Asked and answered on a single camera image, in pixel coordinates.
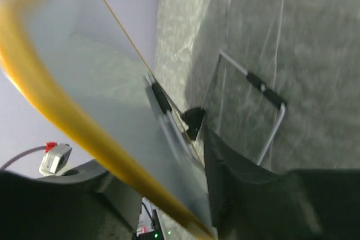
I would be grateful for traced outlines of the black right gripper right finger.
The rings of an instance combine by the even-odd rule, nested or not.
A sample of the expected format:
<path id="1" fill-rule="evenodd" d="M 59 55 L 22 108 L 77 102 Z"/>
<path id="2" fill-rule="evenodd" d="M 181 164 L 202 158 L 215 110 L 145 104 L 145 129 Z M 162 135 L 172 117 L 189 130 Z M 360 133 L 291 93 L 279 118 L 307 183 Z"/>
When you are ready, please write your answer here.
<path id="1" fill-rule="evenodd" d="M 270 172 L 202 131 L 211 222 L 219 239 L 358 239 L 359 171 Z"/>

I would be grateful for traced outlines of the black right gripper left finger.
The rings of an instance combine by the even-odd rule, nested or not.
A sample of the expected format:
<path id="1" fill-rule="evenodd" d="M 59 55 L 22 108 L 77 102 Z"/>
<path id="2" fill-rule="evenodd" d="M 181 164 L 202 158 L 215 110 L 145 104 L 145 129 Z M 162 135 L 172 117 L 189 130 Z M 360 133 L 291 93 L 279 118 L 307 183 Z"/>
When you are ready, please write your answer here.
<path id="1" fill-rule="evenodd" d="M 1 239 L 132 239 L 141 201 L 95 160 L 38 179 L 1 171 Z"/>

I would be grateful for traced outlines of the yellow framed whiteboard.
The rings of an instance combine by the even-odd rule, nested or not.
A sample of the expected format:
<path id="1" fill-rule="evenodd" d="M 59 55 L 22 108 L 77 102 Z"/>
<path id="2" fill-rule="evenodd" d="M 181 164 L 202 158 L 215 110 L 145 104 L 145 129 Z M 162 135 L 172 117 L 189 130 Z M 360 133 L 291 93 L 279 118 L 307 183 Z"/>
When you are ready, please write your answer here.
<path id="1" fill-rule="evenodd" d="M 103 167 L 214 239 L 204 167 L 107 0 L 1 0 L 1 68 Z"/>

